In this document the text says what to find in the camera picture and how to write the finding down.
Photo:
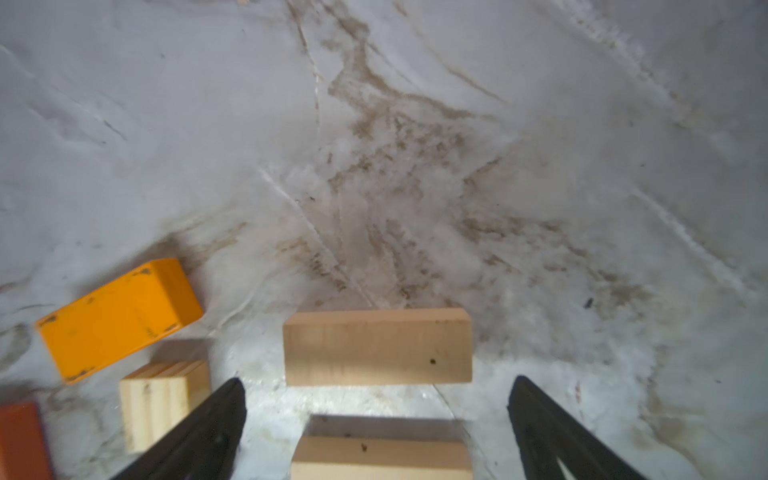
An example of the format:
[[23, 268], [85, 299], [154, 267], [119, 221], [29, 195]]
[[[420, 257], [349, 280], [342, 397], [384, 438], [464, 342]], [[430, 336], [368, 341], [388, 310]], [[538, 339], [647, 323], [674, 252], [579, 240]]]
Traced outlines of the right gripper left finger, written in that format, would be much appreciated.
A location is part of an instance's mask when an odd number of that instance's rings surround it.
[[246, 417], [245, 388], [233, 377], [115, 477], [228, 480]]

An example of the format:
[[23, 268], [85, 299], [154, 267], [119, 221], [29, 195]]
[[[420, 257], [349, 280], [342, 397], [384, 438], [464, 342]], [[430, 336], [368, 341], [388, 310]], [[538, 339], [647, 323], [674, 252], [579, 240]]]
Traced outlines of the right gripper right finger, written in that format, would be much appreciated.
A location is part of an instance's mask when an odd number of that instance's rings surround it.
[[516, 377], [507, 411], [527, 479], [641, 479], [528, 377]]

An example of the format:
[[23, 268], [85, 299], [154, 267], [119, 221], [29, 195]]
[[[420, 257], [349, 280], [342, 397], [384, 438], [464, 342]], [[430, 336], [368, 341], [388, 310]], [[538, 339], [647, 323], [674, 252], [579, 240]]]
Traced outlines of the natural wood block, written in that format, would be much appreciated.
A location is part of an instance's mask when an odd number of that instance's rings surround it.
[[469, 383], [472, 319], [462, 308], [298, 312], [283, 325], [289, 386]]
[[472, 479], [461, 442], [304, 436], [292, 479]]

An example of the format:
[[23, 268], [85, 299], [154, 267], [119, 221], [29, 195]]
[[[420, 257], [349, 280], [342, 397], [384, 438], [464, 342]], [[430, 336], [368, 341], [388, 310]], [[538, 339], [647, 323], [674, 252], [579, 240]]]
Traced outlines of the orange-red wood block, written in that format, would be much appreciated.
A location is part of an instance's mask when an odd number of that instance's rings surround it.
[[33, 402], [1, 407], [1, 478], [54, 478], [39, 408]]

